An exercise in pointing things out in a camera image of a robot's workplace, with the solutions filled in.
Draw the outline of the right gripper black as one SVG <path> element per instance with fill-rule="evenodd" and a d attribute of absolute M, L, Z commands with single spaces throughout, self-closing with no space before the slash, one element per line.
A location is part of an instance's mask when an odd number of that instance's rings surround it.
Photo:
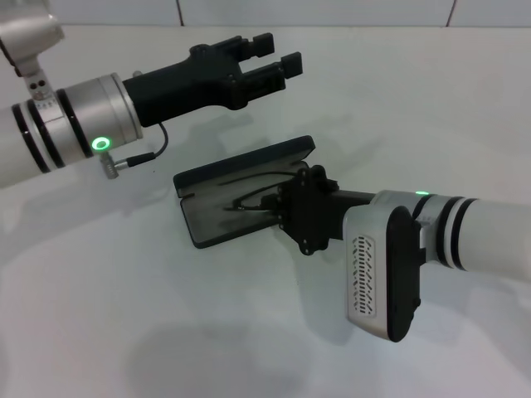
<path fill-rule="evenodd" d="M 331 240 L 342 240 L 346 211 L 367 205 L 375 197 L 371 192 L 340 189 L 320 165 L 263 175 L 284 178 L 273 185 L 276 193 L 261 198 L 261 205 L 303 255 L 326 250 Z"/>

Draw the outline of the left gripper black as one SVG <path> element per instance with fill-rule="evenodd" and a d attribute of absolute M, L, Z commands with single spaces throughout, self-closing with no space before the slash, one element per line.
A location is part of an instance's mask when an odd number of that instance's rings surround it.
<path fill-rule="evenodd" d="M 186 60 L 123 84 L 143 127 L 207 106 L 238 110 L 252 100 L 284 90 L 288 79 L 303 73 L 302 55 L 295 52 L 243 75 L 241 61 L 274 52 L 271 33 L 251 40 L 234 36 L 214 45 L 194 46 Z"/>

